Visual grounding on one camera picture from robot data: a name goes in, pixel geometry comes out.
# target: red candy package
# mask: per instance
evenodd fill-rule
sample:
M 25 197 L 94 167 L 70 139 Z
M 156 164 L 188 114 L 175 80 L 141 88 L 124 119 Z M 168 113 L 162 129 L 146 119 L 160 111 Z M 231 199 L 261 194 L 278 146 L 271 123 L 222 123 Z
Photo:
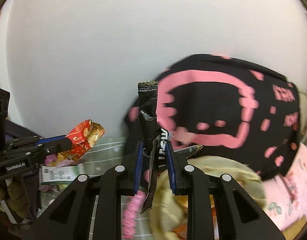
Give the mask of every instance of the red candy package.
M 105 129 L 100 124 L 92 122 L 91 119 L 85 120 L 66 136 L 72 141 L 73 147 L 61 154 L 76 162 L 95 145 L 104 133 Z

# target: silver bolt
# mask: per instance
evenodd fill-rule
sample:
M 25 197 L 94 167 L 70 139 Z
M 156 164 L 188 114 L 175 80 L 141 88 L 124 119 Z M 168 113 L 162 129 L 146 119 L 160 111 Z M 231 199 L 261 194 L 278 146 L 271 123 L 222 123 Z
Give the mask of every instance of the silver bolt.
M 185 171 L 189 171 L 189 172 L 192 172 L 192 171 L 194 171 L 194 166 L 192 166 L 192 165 L 186 165 L 185 166 Z
M 229 174 L 224 174 L 224 175 L 222 176 L 222 179 L 223 179 L 224 181 L 231 181 L 231 176 L 230 176 Z
M 117 167 L 115 167 L 116 172 L 122 172 L 125 170 L 125 167 L 122 165 L 118 165 Z
M 82 175 L 80 175 L 79 177 L 78 177 L 78 180 L 80 181 L 80 182 L 84 182 L 84 181 L 86 181 L 87 180 L 87 175 L 85 175 L 85 174 L 82 174 Z

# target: pink fabric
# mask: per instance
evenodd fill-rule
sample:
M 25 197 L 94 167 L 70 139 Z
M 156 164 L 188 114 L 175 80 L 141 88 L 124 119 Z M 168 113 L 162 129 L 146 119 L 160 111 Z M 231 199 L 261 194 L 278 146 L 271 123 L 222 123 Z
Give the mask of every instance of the pink fabric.
M 307 219 L 307 148 L 302 143 L 287 175 L 263 183 L 267 197 L 266 214 L 280 230 L 306 216 Z

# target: black bag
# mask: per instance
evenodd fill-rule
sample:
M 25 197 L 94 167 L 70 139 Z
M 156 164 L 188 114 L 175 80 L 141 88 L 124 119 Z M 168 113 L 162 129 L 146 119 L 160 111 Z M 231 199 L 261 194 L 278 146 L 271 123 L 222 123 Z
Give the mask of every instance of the black bag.
M 203 144 L 195 155 L 243 163 L 263 180 L 289 170 L 299 147 L 297 88 L 286 77 L 239 59 L 193 55 L 158 80 L 157 122 L 174 149 Z M 125 154 L 142 140 L 138 101 L 125 117 Z

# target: white backdrop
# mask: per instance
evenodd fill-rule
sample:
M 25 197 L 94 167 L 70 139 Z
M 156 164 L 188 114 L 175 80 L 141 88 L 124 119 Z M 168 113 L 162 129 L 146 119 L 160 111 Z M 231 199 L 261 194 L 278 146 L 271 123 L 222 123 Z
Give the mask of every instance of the white backdrop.
M 137 82 L 190 54 L 255 62 L 307 89 L 299 0 L 9 0 L 0 18 L 0 86 L 12 121 L 43 135 L 91 118 L 106 136 Z

